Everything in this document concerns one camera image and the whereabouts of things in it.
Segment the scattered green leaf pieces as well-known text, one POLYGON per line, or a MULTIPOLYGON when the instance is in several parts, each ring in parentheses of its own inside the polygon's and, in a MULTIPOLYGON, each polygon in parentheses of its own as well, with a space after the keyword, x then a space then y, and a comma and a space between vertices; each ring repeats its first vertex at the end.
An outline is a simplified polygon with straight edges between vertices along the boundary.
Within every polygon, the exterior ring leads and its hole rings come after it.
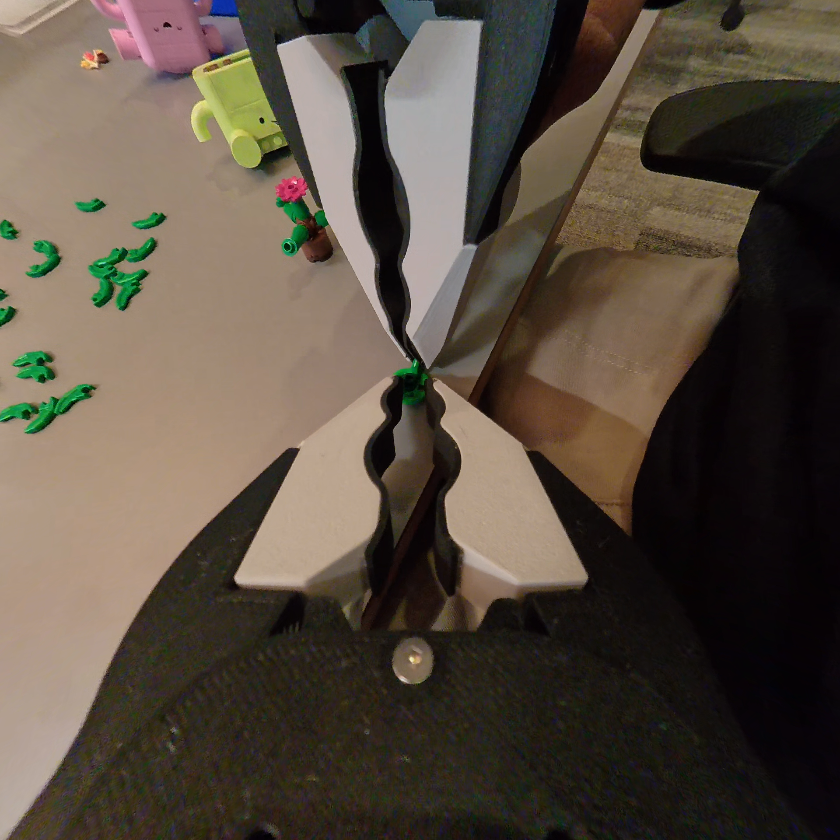
POLYGON ((122 217, 96 196, 40 223, 2 199, 2 428, 44 434, 126 372, 118 343, 166 234, 154 209, 122 217))

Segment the brown pot flower assembly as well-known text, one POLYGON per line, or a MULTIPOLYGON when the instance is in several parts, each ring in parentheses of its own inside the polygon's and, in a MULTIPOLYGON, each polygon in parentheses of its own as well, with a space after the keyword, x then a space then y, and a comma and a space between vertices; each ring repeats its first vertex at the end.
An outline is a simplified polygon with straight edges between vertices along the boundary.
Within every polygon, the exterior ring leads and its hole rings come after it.
POLYGON ((302 253, 310 263, 322 263, 333 256, 329 222, 323 210, 310 210, 307 194, 308 184, 302 176, 285 178, 276 185, 276 205, 293 224, 290 235, 282 241, 282 252, 288 257, 302 253))

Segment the lime green planter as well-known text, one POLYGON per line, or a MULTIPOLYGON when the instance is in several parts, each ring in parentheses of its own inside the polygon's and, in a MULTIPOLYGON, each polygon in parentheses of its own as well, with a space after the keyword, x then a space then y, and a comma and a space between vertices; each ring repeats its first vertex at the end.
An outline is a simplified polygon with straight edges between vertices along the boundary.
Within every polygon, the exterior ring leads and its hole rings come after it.
POLYGON ((200 142, 211 139, 208 122, 214 119, 234 160, 249 169, 265 154, 287 147, 248 49, 196 67, 192 78, 203 95, 191 112, 192 130, 200 142))

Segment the person's beige pants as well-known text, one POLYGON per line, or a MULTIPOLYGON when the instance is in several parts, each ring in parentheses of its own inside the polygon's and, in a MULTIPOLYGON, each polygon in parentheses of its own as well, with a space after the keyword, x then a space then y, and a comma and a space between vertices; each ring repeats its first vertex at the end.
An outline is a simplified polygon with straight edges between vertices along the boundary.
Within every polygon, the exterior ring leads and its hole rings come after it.
POLYGON ((535 285, 483 410, 630 533, 650 435, 738 278, 733 256, 573 249, 535 285))

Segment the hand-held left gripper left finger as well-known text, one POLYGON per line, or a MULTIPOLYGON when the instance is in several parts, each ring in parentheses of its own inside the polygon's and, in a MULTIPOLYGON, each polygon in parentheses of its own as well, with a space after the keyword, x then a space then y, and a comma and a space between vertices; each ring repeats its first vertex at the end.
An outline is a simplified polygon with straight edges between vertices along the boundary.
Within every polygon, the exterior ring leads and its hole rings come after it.
POLYGON ((234 582, 336 600, 361 618, 392 564, 383 475, 395 458, 403 384, 386 377, 297 448, 234 582))

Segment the black office chair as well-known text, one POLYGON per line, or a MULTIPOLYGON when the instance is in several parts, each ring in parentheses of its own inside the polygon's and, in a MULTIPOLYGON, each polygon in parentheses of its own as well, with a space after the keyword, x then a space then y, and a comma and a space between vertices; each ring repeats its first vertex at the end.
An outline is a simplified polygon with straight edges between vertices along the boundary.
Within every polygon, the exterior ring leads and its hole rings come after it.
POLYGON ((651 172, 754 191, 839 120, 839 84, 745 80, 685 91, 651 113, 640 161, 651 172))

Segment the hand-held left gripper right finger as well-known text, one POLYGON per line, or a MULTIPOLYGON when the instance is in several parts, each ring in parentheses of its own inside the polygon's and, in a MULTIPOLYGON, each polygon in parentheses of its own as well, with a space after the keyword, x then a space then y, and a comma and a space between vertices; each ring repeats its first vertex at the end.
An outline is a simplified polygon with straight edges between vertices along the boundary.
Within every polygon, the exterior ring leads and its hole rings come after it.
POLYGON ((525 447, 446 384, 427 384, 437 580, 456 621, 500 599, 580 589, 589 576, 525 447))

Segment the person's right hand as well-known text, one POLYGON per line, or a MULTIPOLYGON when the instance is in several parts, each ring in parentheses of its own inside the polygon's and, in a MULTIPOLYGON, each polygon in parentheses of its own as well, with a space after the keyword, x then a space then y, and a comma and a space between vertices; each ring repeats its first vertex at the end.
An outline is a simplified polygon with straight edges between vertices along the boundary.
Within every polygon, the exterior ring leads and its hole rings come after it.
POLYGON ((613 68, 644 9, 644 1, 590 1, 569 65, 542 128, 560 120, 596 94, 613 68))

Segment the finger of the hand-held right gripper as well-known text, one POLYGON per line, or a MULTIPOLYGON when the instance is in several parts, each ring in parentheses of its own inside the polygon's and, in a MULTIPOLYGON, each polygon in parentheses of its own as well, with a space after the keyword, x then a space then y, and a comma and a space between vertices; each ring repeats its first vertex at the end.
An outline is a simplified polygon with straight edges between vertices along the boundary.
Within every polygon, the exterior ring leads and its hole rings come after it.
POLYGON ((385 332, 413 362, 408 215, 385 137, 386 63, 353 35, 304 35, 277 54, 317 202, 385 332))
POLYGON ((385 84, 386 138, 408 208, 406 335, 427 368, 476 255, 466 211, 481 30, 479 20, 424 22, 385 84))

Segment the pink planter with green plant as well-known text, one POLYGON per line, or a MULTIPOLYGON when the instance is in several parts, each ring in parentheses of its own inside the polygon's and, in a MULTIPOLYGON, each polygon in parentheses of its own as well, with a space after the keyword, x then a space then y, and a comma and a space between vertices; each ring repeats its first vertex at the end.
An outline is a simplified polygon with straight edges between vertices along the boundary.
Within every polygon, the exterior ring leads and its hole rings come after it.
POLYGON ((104 16, 124 22, 111 28, 113 44, 123 60, 141 60, 159 72, 189 74, 224 53, 217 28, 203 24, 211 1, 93 1, 104 16))

